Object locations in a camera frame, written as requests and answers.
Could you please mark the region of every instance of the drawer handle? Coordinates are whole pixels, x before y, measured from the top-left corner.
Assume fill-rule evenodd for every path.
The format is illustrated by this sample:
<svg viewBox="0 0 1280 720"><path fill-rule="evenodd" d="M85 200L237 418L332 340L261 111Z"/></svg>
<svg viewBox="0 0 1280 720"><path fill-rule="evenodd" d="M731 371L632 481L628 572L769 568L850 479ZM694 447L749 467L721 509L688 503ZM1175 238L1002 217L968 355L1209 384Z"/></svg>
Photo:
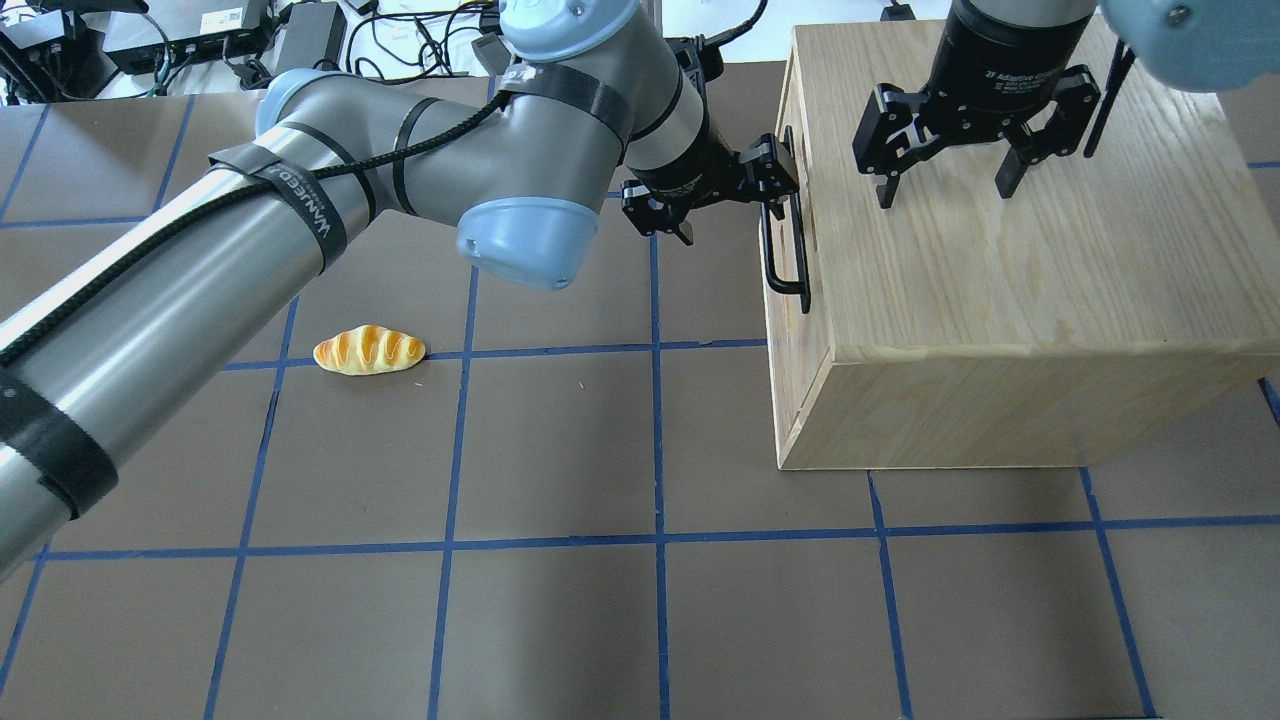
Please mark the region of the drawer handle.
<svg viewBox="0 0 1280 720"><path fill-rule="evenodd" d="M787 126L782 133L782 145L791 152L795 158L795 151L791 147L791 126ZM791 215L791 234L795 241L796 250L796 275L794 281L785 281L778 277L777 263L773 256L773 223L769 222L769 214L773 213L777 219L783 218L781 199L773 202L760 202L760 236L764 243L764 282L769 284L773 292L780 295L799 295L800 296L800 313L808 314L809 306L813 302L813 296L809 293L809 259L805 252L804 246L804 223L800 219L800 192L792 192L787 195L787 202L790 208L786 214Z"/></svg>

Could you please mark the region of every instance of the wooden panel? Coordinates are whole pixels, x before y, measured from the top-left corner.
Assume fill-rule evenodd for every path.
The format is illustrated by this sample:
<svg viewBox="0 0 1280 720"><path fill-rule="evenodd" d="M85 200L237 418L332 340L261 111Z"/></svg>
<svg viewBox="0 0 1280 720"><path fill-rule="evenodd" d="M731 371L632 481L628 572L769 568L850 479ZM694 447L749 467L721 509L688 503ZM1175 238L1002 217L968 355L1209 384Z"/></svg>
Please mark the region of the wooden panel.
<svg viewBox="0 0 1280 720"><path fill-rule="evenodd" d="M790 429L781 468L1088 465L1280 368L1251 348L1001 350L1012 348L909 348L831 366Z"/></svg>
<svg viewBox="0 0 1280 720"><path fill-rule="evenodd" d="M800 65L792 59L787 63L786 77L782 82L782 104L778 108L777 135L782 137L783 129L792 131L792 147L796 154L796 168L800 173L800 206L804 227L813 228L817 219L809 204L809 145L805 132L803 83L800 82ZM791 234L791 218L774 222L773 225L773 254L777 260L778 274L785 279L797 277L795 245ZM813 238L806 238L805 247L809 256L809 282L814 305L822 305L823 283L822 269L818 266L818 250ZM818 374L823 363L829 363L831 351L828 338L828 318L823 313L809 315L800 313L800 299L794 295L778 295L763 286L764 313L769 334L769 378L773 386L773 421L774 428L783 428L777 433L778 456L787 452L788 441L786 428L795 424L796 415L804 405L805 396L813 386L813 378Z"/></svg>
<svg viewBox="0 0 1280 720"><path fill-rule="evenodd" d="M924 82L941 27L796 28L837 363L867 346L1280 337L1280 241L1217 99L1140 64L1092 160L1052 158L1002 201L1005 143L948 149L881 210L850 141L876 81ZM1096 19L1076 61L1105 74L1114 40Z"/></svg>

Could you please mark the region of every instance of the grid line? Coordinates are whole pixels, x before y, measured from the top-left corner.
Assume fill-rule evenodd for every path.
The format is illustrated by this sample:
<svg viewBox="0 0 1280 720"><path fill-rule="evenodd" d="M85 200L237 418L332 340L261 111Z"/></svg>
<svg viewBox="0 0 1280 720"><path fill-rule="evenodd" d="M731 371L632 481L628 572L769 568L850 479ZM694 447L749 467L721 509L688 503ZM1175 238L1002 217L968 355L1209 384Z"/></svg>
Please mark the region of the grid line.
<svg viewBox="0 0 1280 720"><path fill-rule="evenodd" d="M667 634L667 498L662 454L662 299L658 236L649 234L649 338L653 352L653 532L658 611L658 716L671 720L671 646Z"/></svg>
<svg viewBox="0 0 1280 720"><path fill-rule="evenodd" d="M1130 520L1102 520L1106 530L1155 530L1224 527L1280 525L1280 515L1222 515L1199 518L1151 518ZM973 525L886 525L890 538L947 537L947 536L1000 536L1039 533L1092 533L1097 525L1089 520L1065 523L998 523ZM792 530L694 530L663 533L666 544L710 544L735 542L778 542L818 539L867 539L879 537L877 528L810 528ZM544 547L602 547L620 544L654 544L655 533L625 536L558 536L525 538L456 539L454 552L483 552L492 550L530 550ZM337 543L239 547L175 547L147 550L50 550L47 562L102 562L118 560L205 559L205 557L289 557L306 555L372 555L403 552L439 552L440 541Z"/></svg>
<svg viewBox="0 0 1280 720"><path fill-rule="evenodd" d="M659 343L663 351L681 350L713 350L723 347L765 347L768 341L763 337L728 338L712 341L668 341ZM511 347L500 350L472 350L472 360L490 360L494 357L545 357L552 355L598 355L608 352L653 352L652 342L635 342L620 345L566 345L548 347ZM424 360L461 360L462 352L431 352ZM243 363L228 363L221 372L238 370L266 370L275 368L279 360L250 360ZM289 368L315 366L311 357L289 357L284 361Z"/></svg>
<svg viewBox="0 0 1280 720"><path fill-rule="evenodd" d="M141 223L146 215L127 215L122 218L86 218L72 220L18 220L13 223L0 223L0 229L26 229L26 228L70 228L78 225L118 225L122 223Z"/></svg>
<svg viewBox="0 0 1280 720"><path fill-rule="evenodd" d="M45 562L49 557L49 543L36 553L35 566L31 569L31 579L27 582L27 592L22 596L22 607L18 610L18 620L13 624L13 634L9 637L9 647L4 653L4 664L0 665L0 697L4 697L5 684L9 682L9 671L13 670L13 661L18 656L18 644L22 642L22 632L27 628L27 618L31 616L31 606L36 602L36 589L40 587L40 577L45 573Z"/></svg>
<svg viewBox="0 0 1280 720"><path fill-rule="evenodd" d="M169 152L169 164L165 167L164 177L160 179L160 190L156 191L156 201L151 206L155 213L164 206L164 193L169 190L169 181L173 179L173 169L178 165L178 155L182 152L182 141L187 137L187 126L191 124L191 114L196 108L196 95L187 96L187 109L182 113L182 123L178 126L178 136L173 141L173 151Z"/></svg>
<svg viewBox="0 0 1280 720"><path fill-rule="evenodd" d="M227 662L227 646L230 644L232 625L236 621L236 606L239 601L241 580L244 577L244 560L248 541L253 532L253 518L257 514L257 497L262 488L262 473L266 470L266 455L271 446L271 430L275 427L275 411L284 388L284 359L289 354L289 341L293 337L293 322L298 314L298 297L289 301L289 311L284 319L284 333L280 340L280 356L275 368L275 382L271 387L271 400L266 406L266 419L262 421L262 441L259 445L257 460L253 465L253 479L250 483L248 501L244 503L244 521L241 525L239 552L236 555L236 569L232 571L230 589L227 592L227 610L223 615L223 628L218 635L218 651L214 653L214 667L209 678L209 694L205 698L205 720L212 720L218 706L218 691L221 687L223 667Z"/></svg>
<svg viewBox="0 0 1280 720"><path fill-rule="evenodd" d="M1147 673L1142 669L1142 655L1138 652L1133 624L1129 621L1129 609L1124 601L1124 589L1120 587L1120 574L1116 571L1115 559L1111 556L1111 543L1107 541L1107 530L1102 524L1102 510L1098 507L1098 497L1093 493L1093 478L1089 475L1088 468L1080 468L1080 487L1084 489L1084 498L1089 503L1089 515L1093 518L1098 550L1102 553L1102 565L1107 573L1107 584L1111 587L1111 601L1116 607L1120 634L1124 637L1125 651L1129 653L1129 666L1133 671L1134 684L1138 687L1142 711L1146 717L1157 717L1156 705L1151 700L1151 688L1147 685Z"/></svg>
<svg viewBox="0 0 1280 720"><path fill-rule="evenodd" d="M913 720L911 687L906 678L906 653L902 650L902 625L897 615L897 591L893 589L893 564L888 553L888 530L884 527L884 507L876 492L876 478L867 471L867 489L872 496L872 518L876 521L876 538L879 543L881 580L884 584L884 611L888 615L888 639L893 650L893 675L897 678L897 700L904 720Z"/></svg>
<svg viewBox="0 0 1280 720"><path fill-rule="evenodd" d="M36 129L31 131L31 140L27 141L26 150L22 151L22 160L18 160L18 172L13 174L13 181L9 182L9 190L4 193L4 201L0 202L0 220L3 220L5 213L9 211L13 196L18 193L18 183L22 182L22 174L27 172L27 163L31 161L31 154L36 150L36 141L40 140L40 131L45 129L45 120L49 119L50 108L52 108L52 105L45 105L45 109L40 111L40 118L36 120Z"/></svg>
<svg viewBox="0 0 1280 720"><path fill-rule="evenodd" d="M444 671L444 637L449 614L449 585L453 577L453 548L458 527L458 491L462 484L462 454L467 425L467 397L471 386L471 347L476 332L476 299L480 290L480 269L471 268L467 287L467 324L462 341L462 370L458 377L458 411L453 425L453 462L449 469L449 501L444 515L444 542L440 559L440 589L435 600L435 641L431 646L430 688L426 703L428 720L440 712L440 678Z"/></svg>

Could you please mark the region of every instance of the light blue joint cap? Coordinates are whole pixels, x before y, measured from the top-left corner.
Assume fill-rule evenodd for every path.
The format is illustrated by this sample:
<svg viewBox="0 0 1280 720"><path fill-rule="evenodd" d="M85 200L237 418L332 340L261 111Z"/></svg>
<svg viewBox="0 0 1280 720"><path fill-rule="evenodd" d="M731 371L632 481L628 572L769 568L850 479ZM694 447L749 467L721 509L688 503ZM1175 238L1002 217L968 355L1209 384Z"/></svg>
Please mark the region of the light blue joint cap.
<svg viewBox="0 0 1280 720"><path fill-rule="evenodd" d="M564 290L586 259L600 215L558 197L503 197L458 220L458 254L500 278Z"/></svg>
<svg viewBox="0 0 1280 720"><path fill-rule="evenodd" d="M338 70L312 70L308 68L294 68L284 70L271 85L268 86L266 95L257 104L257 115L253 118L253 133L262 135L280 122L284 106L303 86L332 76L346 76Z"/></svg>
<svg viewBox="0 0 1280 720"><path fill-rule="evenodd" d="M613 37L640 0L499 0L502 32L516 55L535 63L581 55Z"/></svg>
<svg viewBox="0 0 1280 720"><path fill-rule="evenodd" d="M1277 0L1102 0L1107 23L1160 82L1189 92L1280 72Z"/></svg>

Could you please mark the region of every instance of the toy bread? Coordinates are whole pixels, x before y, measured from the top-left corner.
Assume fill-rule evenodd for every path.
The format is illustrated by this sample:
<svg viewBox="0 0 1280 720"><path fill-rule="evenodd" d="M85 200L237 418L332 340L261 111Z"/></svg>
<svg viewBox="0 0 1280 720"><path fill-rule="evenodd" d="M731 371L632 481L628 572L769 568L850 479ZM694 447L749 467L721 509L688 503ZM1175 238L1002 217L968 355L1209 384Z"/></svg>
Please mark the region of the toy bread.
<svg viewBox="0 0 1280 720"><path fill-rule="evenodd" d="M380 325L360 325L321 342L311 356L325 370L343 375L376 375L412 368L426 357L426 345L413 336Z"/></svg>

